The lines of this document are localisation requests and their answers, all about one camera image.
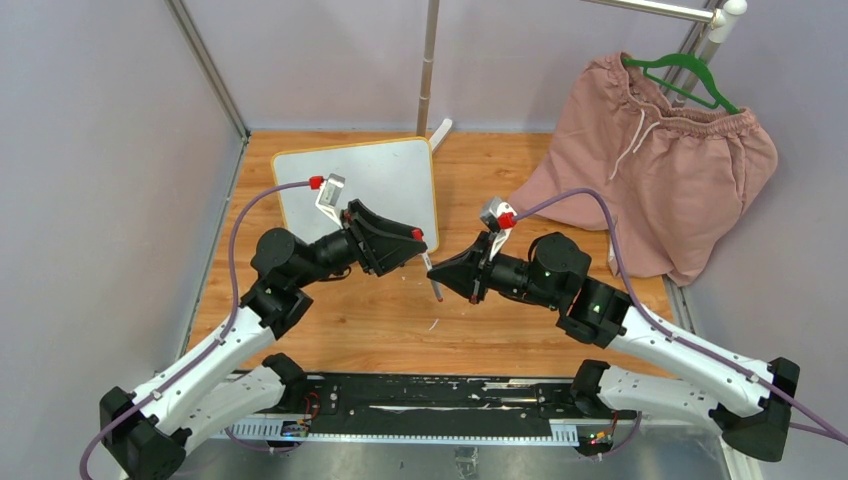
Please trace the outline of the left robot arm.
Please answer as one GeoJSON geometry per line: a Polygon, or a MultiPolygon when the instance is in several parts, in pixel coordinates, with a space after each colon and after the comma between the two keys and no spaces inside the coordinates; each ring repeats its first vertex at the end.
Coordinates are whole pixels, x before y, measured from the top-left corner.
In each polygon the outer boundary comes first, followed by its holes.
{"type": "Polygon", "coordinates": [[[301,320],[313,304],[306,286],[355,264],[383,276],[427,249],[419,228],[381,217],[359,200],[337,218],[339,229],[312,243],[285,228],[266,231],[251,260],[257,279],[217,330],[133,391],[115,387],[101,398],[101,442],[130,478],[171,478],[200,444],[253,412],[298,411],[305,374],[284,354],[238,381],[226,378],[301,320]]]}

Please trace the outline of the yellow framed whiteboard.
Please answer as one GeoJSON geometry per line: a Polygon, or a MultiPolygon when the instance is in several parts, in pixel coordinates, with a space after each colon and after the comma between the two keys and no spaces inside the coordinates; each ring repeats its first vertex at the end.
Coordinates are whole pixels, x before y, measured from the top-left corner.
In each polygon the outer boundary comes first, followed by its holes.
{"type": "Polygon", "coordinates": [[[282,152],[271,168],[278,185],[338,176],[338,209],[358,199],[380,216],[419,228],[430,253],[439,247],[432,150],[423,137],[282,152]]]}

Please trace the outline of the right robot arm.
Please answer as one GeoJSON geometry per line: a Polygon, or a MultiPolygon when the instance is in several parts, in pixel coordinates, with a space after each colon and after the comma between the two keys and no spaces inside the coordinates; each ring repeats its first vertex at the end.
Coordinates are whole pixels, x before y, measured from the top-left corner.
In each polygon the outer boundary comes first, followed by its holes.
{"type": "Polygon", "coordinates": [[[640,376],[585,361],[570,392],[577,413],[660,414],[703,425],[749,457],[783,458],[797,364],[745,357],[662,319],[627,293],[591,278],[590,256],[561,233],[534,240],[527,259],[497,253],[496,244],[496,234],[482,232],[463,252],[429,267],[427,276],[472,304],[494,291],[555,311],[557,327],[572,339],[638,357],[673,375],[640,376]]]}

